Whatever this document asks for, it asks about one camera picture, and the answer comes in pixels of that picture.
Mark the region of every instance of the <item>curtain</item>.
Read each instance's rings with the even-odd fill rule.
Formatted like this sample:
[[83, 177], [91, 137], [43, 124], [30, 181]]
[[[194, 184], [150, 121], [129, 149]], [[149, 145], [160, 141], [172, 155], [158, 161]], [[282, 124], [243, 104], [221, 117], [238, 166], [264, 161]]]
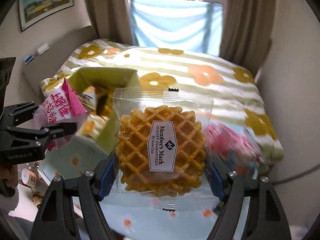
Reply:
[[130, 0], [85, 0], [88, 14], [100, 38], [132, 45]]
[[276, 0], [226, 0], [219, 56], [255, 76], [271, 45], [275, 6]]
[[185, 0], [131, 0], [135, 45], [217, 56], [222, 5]]

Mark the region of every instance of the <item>paper cup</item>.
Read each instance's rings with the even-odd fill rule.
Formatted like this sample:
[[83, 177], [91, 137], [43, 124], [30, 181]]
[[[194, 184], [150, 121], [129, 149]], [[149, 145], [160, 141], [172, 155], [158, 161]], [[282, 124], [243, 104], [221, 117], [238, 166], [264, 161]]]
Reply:
[[29, 171], [28, 169], [22, 170], [21, 179], [24, 184], [30, 187], [35, 187], [37, 183], [36, 175], [32, 171]]

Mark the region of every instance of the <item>blue gripper pad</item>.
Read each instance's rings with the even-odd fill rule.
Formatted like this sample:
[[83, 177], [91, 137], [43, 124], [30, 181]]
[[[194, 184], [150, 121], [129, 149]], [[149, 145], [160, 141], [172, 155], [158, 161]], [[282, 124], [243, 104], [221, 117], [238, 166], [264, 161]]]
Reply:
[[220, 201], [225, 201], [227, 196], [223, 191], [223, 180], [220, 177], [218, 171], [212, 165], [212, 177], [211, 177], [211, 191], [213, 195], [219, 198]]
[[111, 160], [101, 178], [98, 197], [103, 199], [104, 197], [108, 196], [115, 180], [116, 178], [115, 171], [113, 169], [113, 160]]

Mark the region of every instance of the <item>open box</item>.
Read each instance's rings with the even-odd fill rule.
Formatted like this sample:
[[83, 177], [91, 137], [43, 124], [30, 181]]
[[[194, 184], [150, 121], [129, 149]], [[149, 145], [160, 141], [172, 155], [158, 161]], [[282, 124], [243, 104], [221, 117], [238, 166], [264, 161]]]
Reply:
[[[136, 70], [133, 69], [85, 67], [75, 72], [68, 79], [68, 83], [80, 95], [90, 85], [102, 87], [109, 91], [113, 91], [115, 88], [136, 87], [139, 86], [139, 78]], [[112, 111], [108, 118], [110, 120], [95, 140], [95, 144], [110, 153], [114, 147], [114, 134], [117, 125], [116, 113]], [[86, 140], [84, 136], [77, 136], [77, 138]]]
[[[75, 72], [68, 83], [72, 89], [77, 90], [77, 94], [81, 94], [90, 85], [109, 90], [139, 86], [139, 78], [136, 71], [131, 69], [85, 67]], [[70, 179], [93, 170], [114, 147], [115, 132], [118, 129], [116, 113], [113, 111], [108, 118], [110, 120], [95, 142], [85, 136], [74, 136], [63, 147], [47, 152], [39, 170], [50, 181], [58, 174], [64, 179]]]

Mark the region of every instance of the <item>member's mark label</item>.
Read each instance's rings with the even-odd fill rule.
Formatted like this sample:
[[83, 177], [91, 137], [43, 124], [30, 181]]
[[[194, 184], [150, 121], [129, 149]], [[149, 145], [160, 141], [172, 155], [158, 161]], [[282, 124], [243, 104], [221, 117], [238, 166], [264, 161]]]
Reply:
[[150, 171], [173, 171], [177, 139], [171, 121], [153, 121], [148, 140]]

